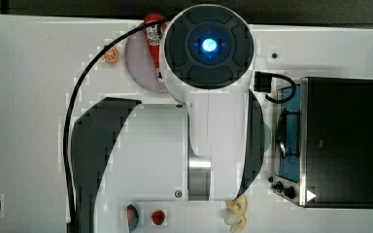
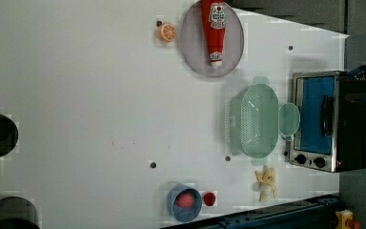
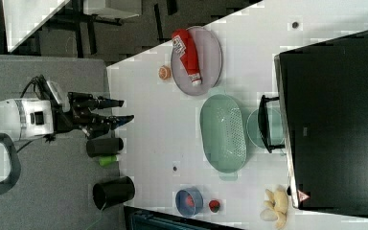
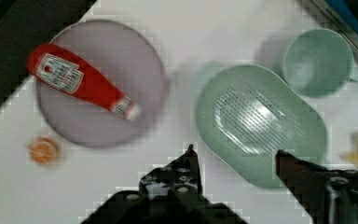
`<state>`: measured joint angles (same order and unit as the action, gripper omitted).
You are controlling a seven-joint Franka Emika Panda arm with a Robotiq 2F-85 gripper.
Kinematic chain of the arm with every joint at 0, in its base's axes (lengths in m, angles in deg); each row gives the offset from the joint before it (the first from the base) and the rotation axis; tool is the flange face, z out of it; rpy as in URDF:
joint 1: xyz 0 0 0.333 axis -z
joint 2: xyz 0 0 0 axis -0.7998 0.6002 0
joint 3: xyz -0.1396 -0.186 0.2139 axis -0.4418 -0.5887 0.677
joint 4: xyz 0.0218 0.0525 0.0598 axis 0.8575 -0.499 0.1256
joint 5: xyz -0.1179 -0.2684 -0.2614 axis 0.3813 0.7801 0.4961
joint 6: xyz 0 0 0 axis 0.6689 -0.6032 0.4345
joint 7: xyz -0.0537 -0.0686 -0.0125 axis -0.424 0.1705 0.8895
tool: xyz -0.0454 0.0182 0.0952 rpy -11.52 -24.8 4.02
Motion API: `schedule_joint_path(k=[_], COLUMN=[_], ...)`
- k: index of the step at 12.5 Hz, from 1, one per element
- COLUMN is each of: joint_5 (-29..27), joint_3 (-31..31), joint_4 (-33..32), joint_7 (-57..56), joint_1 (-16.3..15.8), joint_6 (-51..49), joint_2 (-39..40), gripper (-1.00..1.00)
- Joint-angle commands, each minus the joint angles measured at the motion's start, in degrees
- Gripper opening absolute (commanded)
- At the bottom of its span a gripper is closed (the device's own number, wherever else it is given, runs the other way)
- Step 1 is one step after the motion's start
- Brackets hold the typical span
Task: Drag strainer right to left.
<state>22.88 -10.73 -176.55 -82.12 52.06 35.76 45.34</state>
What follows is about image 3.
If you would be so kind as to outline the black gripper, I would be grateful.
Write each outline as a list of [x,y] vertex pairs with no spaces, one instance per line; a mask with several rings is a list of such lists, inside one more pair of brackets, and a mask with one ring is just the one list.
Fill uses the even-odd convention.
[[[95,99],[92,94],[69,92],[67,102],[70,108],[67,111],[58,109],[54,115],[54,132],[61,134],[70,132],[74,129],[81,130],[87,138],[93,138],[92,124],[96,117],[92,113],[93,109],[122,107],[124,101],[112,99]],[[128,124],[134,119],[133,115],[127,116],[108,116],[100,119],[100,124],[105,125],[110,130]]]

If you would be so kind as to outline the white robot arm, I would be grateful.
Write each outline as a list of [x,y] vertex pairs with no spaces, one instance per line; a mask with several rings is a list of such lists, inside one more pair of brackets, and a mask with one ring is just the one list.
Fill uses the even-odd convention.
[[123,101],[92,94],[70,92],[65,102],[56,99],[7,99],[0,101],[0,134],[14,142],[44,137],[54,141],[57,134],[81,130],[88,140],[106,135],[134,119],[133,115],[104,116],[96,109],[121,107]]

